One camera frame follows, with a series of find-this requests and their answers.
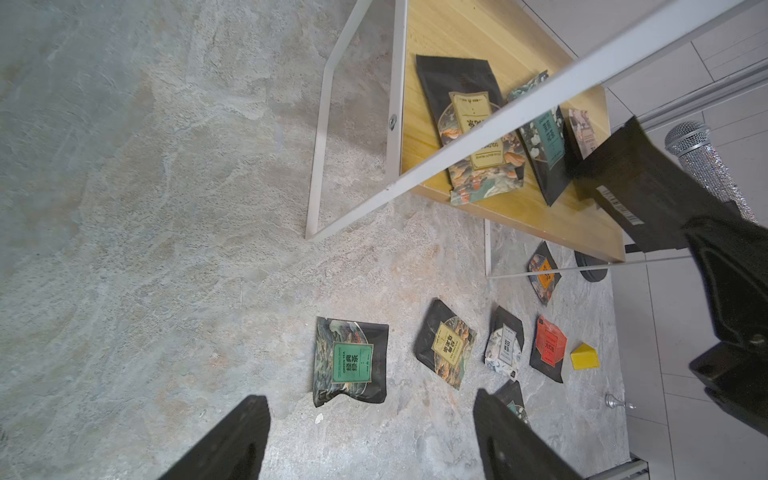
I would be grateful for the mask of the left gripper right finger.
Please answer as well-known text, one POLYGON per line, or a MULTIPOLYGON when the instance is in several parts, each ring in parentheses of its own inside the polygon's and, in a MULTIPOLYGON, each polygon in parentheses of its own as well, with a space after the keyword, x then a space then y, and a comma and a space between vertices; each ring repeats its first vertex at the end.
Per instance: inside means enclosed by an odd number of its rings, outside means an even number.
POLYGON ((473 420, 486 479, 581 479, 528 425, 485 389, 473 420))

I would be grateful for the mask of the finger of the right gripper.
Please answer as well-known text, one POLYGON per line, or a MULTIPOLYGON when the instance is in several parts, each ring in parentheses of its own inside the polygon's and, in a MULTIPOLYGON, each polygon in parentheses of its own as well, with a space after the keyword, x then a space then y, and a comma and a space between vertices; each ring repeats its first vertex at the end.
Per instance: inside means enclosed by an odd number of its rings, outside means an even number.
POLYGON ((767 229, 740 217, 698 217, 683 235, 702 277, 715 336, 767 352, 767 229))
POLYGON ((725 413, 767 434, 767 362, 719 342, 689 364, 705 394, 725 413))

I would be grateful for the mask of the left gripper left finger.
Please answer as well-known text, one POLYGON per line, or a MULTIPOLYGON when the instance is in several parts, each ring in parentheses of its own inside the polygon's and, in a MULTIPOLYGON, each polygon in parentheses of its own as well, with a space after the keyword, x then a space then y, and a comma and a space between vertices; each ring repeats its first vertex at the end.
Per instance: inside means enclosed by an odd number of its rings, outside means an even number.
POLYGON ((270 426, 267 397, 249 395, 160 479, 258 479, 270 426))

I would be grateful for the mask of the teal label tea bag floor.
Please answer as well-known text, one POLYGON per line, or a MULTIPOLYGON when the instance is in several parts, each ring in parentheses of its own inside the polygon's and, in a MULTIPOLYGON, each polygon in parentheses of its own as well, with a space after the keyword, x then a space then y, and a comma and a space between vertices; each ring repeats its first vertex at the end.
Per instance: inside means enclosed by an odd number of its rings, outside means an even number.
POLYGON ((521 385, 517 380, 508 380, 493 396, 500 400, 512 413, 514 413, 526 425, 529 424, 527 410, 525 408, 521 385))

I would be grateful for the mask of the red tea bag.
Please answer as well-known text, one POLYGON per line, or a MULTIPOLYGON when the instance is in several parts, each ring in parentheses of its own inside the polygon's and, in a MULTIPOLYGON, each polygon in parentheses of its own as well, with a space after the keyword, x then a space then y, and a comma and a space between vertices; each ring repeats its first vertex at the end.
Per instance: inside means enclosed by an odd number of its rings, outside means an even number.
POLYGON ((562 384, 562 366, 567 337, 552 322, 539 315, 535 322, 535 335, 530 366, 549 379, 562 384))

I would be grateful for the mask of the white label tea bag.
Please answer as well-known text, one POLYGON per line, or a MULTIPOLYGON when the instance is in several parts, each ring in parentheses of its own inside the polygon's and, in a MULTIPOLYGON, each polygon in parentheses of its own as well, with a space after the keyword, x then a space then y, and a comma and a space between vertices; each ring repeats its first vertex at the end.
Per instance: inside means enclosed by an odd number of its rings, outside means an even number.
POLYGON ((484 364, 509 380, 516 380, 524 343, 522 321, 503 307, 497 306, 491 316, 484 364))

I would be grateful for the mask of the yellow label tea bag floor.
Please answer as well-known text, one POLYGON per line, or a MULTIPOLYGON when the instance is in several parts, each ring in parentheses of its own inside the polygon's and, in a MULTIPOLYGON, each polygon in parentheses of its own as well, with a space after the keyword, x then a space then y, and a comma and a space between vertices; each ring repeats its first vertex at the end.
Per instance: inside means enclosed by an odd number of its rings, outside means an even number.
POLYGON ((475 329, 435 298, 417 334, 413 353, 423 365, 459 390, 476 338, 475 329))

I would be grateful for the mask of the green label tea bag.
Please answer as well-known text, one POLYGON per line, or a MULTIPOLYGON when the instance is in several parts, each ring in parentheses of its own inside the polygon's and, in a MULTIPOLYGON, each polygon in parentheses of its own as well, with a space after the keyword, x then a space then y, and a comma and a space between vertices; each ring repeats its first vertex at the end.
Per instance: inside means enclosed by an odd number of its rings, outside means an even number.
POLYGON ((339 395, 381 404, 387 397, 387 324, 319 317, 316 322, 313 403, 339 395))

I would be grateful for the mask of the small orange label tea bag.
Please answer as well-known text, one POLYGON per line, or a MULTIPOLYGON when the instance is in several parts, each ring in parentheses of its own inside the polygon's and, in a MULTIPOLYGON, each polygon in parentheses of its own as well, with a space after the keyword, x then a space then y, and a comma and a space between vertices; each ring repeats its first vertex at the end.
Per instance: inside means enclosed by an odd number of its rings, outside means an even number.
POLYGON ((542 241, 534 251, 528 261, 527 271, 535 272, 535 275, 530 275, 528 279, 539 302, 547 306, 561 279, 561 274, 545 241, 542 241))

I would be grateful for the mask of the teal label tea bag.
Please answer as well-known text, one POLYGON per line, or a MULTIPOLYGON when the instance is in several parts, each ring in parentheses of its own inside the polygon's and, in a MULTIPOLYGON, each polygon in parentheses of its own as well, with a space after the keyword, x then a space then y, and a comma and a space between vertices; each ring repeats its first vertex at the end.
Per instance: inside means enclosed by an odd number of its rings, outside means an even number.
POLYGON ((562 110, 556 106, 516 130, 548 206, 557 201, 572 179, 570 168, 575 157, 564 123, 562 110))

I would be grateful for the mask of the small metal bell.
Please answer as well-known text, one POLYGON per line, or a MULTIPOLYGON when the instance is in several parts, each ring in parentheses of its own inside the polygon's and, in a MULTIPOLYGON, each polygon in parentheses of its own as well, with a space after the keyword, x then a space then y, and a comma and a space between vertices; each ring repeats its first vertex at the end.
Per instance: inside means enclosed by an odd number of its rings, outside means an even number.
POLYGON ((632 404, 631 402, 628 402, 626 400, 620 399, 616 397, 615 395, 611 393, 606 393, 604 396, 604 402, 605 405, 608 408, 615 409, 615 408, 624 408, 627 410, 635 410, 636 406, 632 404))

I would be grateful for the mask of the yellow wedge block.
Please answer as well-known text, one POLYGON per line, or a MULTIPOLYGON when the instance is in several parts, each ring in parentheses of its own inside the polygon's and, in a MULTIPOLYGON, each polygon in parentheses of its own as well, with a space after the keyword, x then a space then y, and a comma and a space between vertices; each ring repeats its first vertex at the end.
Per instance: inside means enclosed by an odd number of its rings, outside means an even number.
POLYGON ((570 354, 574 370, 588 370, 600 367, 598 352, 592 346, 582 343, 570 354))

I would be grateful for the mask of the glitter microphone on stand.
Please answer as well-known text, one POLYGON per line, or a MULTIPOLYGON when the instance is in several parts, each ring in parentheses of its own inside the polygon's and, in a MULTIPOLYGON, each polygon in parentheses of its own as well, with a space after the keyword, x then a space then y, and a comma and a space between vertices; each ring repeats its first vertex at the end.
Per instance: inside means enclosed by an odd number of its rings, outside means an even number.
POLYGON ((740 218, 756 224, 744 196, 729 171, 707 139, 708 130, 701 122, 683 122, 671 130, 673 154, 667 156, 712 195, 735 203, 740 218))

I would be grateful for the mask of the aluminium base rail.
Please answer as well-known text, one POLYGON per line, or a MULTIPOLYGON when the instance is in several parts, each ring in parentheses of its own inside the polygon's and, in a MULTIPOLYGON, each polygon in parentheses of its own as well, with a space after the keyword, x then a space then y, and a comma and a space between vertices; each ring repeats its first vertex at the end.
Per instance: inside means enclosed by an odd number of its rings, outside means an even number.
POLYGON ((650 480, 649 465, 644 460, 633 459, 587 477, 587 480, 650 480))

